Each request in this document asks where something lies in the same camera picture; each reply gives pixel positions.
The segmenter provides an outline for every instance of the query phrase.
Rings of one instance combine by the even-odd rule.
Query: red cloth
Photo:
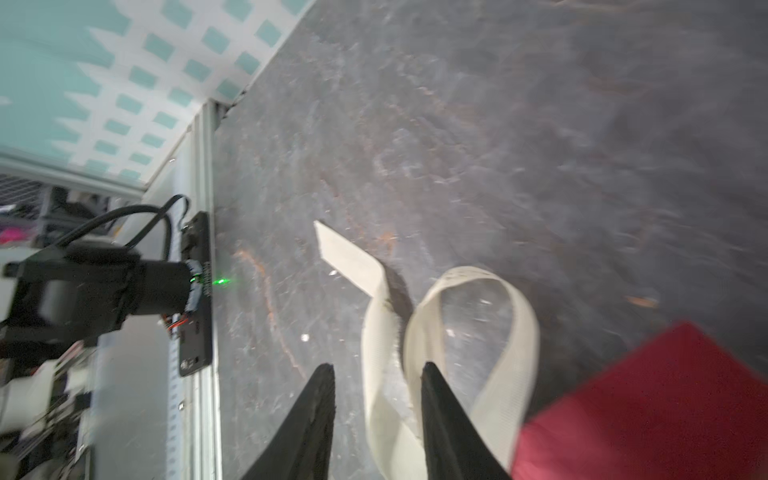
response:
[[[511,474],[739,480],[766,454],[768,385],[683,323],[526,424]]]

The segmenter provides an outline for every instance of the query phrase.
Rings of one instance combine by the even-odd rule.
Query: rust stain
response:
[[[659,303],[652,298],[641,298],[639,296],[626,296],[625,298],[632,305],[641,306],[643,308],[656,308],[659,306]]]
[[[379,235],[374,242],[378,248],[386,249],[388,256],[392,256],[392,251],[397,244],[397,236],[393,232],[385,232]]]
[[[619,94],[619,95],[632,95],[639,91],[644,91],[646,88],[642,85],[631,84],[628,82],[615,81],[607,78],[589,77],[587,79],[587,88],[592,91],[599,91],[602,93]]]
[[[301,365],[299,365],[299,363],[296,361],[296,357],[293,356],[293,352],[291,352],[290,348],[288,348],[285,337],[283,336],[283,333],[280,331],[280,328],[277,325],[275,309],[272,304],[272,278],[266,274],[266,269],[264,269],[264,265],[256,257],[251,255],[249,252],[243,249],[239,249],[237,252],[235,252],[234,256],[250,264],[252,268],[261,275],[261,278],[264,283],[263,293],[264,293],[264,301],[266,303],[266,311],[267,311],[266,319],[270,323],[270,327],[272,327],[272,331],[277,337],[277,341],[280,342],[280,347],[285,352],[286,356],[288,357],[288,360],[290,360],[291,365],[293,366],[294,369],[296,369],[297,372],[299,372],[299,375],[301,375],[301,378],[306,380],[307,379],[306,372],[301,367]]]

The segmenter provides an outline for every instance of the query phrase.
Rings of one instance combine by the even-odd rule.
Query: white strap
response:
[[[538,323],[525,296],[493,273],[473,266],[452,268],[432,285],[411,316],[403,344],[403,370],[419,429],[414,433],[382,394],[384,372],[392,361],[399,327],[384,268],[322,223],[315,222],[315,228],[321,257],[371,296],[362,323],[362,393],[368,445],[387,480],[427,478],[421,442],[421,374],[425,362],[434,362],[443,376],[446,373],[441,292],[483,279],[497,280],[504,286],[515,321],[504,352],[475,400],[469,418],[494,457],[509,470],[538,363]]]

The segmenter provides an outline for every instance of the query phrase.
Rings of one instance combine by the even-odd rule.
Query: wall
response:
[[[213,98],[232,104],[313,0],[0,6],[0,154],[146,185]]]

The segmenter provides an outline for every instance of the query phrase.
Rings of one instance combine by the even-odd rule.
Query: concrete floor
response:
[[[379,478],[367,298],[329,275],[315,219],[414,303],[458,265],[520,288],[541,324],[531,414],[679,319],[768,374],[765,25],[747,0],[318,0],[217,132],[224,478],[321,362],[331,473]],[[508,331],[501,298],[445,298],[465,405]]]

